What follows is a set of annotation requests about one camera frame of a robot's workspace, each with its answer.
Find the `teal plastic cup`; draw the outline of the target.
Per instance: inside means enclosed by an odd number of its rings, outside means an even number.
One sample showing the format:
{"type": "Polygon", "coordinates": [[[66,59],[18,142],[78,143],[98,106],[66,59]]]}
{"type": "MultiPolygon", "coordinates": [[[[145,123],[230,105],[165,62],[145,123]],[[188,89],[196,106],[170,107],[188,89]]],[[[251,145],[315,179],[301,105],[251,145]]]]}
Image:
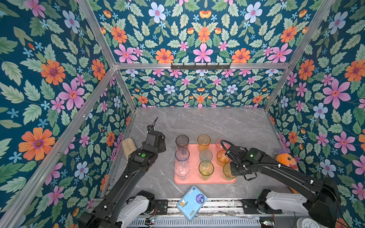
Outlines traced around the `teal plastic cup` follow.
{"type": "Polygon", "coordinates": [[[210,150],[202,150],[199,154],[200,161],[209,161],[213,159],[213,153],[210,150]]]}

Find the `clear plastic cup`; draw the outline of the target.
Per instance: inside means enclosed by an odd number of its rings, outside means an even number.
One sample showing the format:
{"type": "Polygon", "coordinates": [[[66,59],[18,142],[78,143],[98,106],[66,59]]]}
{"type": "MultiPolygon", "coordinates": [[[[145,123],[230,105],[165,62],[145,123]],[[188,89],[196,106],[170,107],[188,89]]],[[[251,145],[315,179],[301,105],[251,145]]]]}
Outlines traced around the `clear plastic cup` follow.
{"type": "Polygon", "coordinates": [[[178,161],[175,164],[175,175],[179,179],[185,180],[188,177],[189,172],[190,172],[190,166],[188,162],[178,161]]]}

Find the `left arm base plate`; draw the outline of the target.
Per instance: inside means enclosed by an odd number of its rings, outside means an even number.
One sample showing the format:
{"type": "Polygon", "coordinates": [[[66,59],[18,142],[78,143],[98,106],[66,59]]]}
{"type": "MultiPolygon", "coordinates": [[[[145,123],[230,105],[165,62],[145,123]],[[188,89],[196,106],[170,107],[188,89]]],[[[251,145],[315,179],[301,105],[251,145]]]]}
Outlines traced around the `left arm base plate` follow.
{"type": "Polygon", "coordinates": [[[156,199],[155,200],[155,215],[167,215],[168,213],[168,203],[167,199],[156,199]]]}

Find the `amber plastic cup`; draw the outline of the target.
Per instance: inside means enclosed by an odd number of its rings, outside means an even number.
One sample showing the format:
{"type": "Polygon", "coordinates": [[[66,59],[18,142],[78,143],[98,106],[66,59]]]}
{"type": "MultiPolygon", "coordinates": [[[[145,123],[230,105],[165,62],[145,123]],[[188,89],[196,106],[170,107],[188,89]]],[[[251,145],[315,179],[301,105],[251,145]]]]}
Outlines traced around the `amber plastic cup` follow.
{"type": "Polygon", "coordinates": [[[217,158],[217,164],[221,167],[223,167],[224,165],[226,165],[231,161],[230,158],[225,155],[224,150],[218,151],[216,158],[217,158]]]}

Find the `pink plastic cup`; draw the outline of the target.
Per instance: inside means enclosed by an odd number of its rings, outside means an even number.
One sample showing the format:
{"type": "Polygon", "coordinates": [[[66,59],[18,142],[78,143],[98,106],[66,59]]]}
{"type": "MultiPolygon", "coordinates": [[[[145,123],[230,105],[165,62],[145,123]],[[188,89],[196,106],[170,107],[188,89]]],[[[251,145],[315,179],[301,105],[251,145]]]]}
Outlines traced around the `pink plastic cup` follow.
{"type": "Polygon", "coordinates": [[[219,149],[219,150],[224,150],[224,148],[226,149],[229,149],[230,145],[226,142],[223,142],[223,144],[221,144],[221,140],[222,139],[218,139],[216,141],[216,147],[219,149]]]}

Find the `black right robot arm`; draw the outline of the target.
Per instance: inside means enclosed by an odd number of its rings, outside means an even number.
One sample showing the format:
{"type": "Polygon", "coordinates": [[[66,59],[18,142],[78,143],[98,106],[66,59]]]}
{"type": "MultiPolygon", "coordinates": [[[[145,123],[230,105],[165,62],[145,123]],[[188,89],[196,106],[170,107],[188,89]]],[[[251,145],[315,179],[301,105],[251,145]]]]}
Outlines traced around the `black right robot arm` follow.
{"type": "Polygon", "coordinates": [[[296,191],[277,193],[264,189],[256,199],[259,212],[293,211],[309,216],[318,224],[333,228],[340,213],[340,194],[336,182],[330,177],[323,180],[301,173],[275,160],[256,148],[247,149],[230,144],[223,148],[231,160],[233,176],[246,177],[261,173],[272,177],[296,191]]]}

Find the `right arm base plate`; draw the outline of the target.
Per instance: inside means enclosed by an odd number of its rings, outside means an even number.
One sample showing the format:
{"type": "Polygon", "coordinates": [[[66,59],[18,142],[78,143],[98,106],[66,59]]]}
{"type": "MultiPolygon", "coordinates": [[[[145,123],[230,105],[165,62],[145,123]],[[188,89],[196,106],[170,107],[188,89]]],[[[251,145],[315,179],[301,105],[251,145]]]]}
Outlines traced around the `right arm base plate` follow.
{"type": "Polygon", "coordinates": [[[282,214],[282,210],[273,210],[266,203],[259,203],[257,199],[241,199],[245,214],[282,214]]]}

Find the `blue translucent plastic cup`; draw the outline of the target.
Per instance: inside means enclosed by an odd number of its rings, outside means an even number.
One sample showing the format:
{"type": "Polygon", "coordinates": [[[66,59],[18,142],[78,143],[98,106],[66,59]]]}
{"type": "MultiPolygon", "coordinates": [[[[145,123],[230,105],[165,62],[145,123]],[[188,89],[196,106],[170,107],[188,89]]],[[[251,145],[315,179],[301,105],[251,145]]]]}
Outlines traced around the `blue translucent plastic cup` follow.
{"type": "Polygon", "coordinates": [[[188,162],[190,158],[190,152],[186,148],[179,148],[175,152],[175,159],[177,162],[188,162]]]}

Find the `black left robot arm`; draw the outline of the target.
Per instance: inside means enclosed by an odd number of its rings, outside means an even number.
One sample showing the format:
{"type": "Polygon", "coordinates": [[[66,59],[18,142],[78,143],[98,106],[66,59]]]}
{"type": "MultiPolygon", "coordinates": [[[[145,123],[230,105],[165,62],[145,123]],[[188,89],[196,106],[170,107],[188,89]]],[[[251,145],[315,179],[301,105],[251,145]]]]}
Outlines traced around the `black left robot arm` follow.
{"type": "Polygon", "coordinates": [[[85,212],[79,218],[80,228],[126,228],[139,215],[151,213],[155,209],[155,195],[140,191],[128,203],[129,195],[158,155],[166,151],[165,135],[159,131],[148,130],[142,147],[133,151],[126,168],[110,190],[109,194],[91,213],[85,212]]]}

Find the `olive green plastic cup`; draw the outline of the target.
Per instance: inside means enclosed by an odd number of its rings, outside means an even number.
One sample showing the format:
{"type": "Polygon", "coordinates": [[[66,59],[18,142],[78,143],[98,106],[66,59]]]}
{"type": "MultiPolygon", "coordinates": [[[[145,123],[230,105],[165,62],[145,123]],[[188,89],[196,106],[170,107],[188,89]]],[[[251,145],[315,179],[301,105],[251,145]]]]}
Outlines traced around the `olive green plastic cup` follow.
{"type": "Polygon", "coordinates": [[[204,181],[208,180],[214,172],[214,165],[210,161],[202,161],[198,167],[200,178],[204,181]]]}

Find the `pink rectangular tray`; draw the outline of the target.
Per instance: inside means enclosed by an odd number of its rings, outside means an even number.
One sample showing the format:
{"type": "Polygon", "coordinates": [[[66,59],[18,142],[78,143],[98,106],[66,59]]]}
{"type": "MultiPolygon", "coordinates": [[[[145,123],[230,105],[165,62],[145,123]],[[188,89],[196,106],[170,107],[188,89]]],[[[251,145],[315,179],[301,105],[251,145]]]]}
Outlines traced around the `pink rectangular tray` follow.
{"type": "Polygon", "coordinates": [[[229,163],[222,163],[217,159],[220,151],[215,144],[211,144],[208,150],[212,153],[210,161],[203,161],[200,155],[199,145],[188,146],[189,158],[186,161],[175,161],[174,181],[179,185],[202,184],[231,184],[237,178],[231,175],[229,163]]]}

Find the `yellow plastic cup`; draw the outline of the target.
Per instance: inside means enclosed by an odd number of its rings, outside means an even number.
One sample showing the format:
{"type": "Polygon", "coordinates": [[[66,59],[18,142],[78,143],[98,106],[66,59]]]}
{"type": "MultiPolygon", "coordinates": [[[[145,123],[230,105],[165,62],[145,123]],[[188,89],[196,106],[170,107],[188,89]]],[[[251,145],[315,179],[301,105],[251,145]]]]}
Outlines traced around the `yellow plastic cup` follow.
{"type": "Polygon", "coordinates": [[[200,135],[197,138],[198,151],[208,150],[211,144],[211,138],[208,135],[200,135]]]}

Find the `light green plastic cup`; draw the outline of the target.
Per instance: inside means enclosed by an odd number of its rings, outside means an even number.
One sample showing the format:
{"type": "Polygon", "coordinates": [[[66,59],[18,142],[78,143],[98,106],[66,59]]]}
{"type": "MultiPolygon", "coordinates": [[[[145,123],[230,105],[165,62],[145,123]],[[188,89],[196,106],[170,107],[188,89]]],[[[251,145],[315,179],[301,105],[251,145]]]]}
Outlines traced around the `light green plastic cup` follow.
{"type": "Polygon", "coordinates": [[[230,163],[225,164],[222,171],[226,180],[230,181],[236,178],[236,176],[232,174],[230,163]]]}

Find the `dark grey plastic cup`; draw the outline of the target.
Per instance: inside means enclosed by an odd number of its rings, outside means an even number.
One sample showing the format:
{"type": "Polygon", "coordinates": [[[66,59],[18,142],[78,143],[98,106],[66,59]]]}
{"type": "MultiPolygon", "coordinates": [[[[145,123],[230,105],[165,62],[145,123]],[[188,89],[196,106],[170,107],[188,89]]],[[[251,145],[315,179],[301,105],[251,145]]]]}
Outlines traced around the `dark grey plastic cup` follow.
{"type": "Polygon", "coordinates": [[[188,149],[189,147],[189,137],[186,135],[179,135],[175,140],[176,149],[188,149]]]}

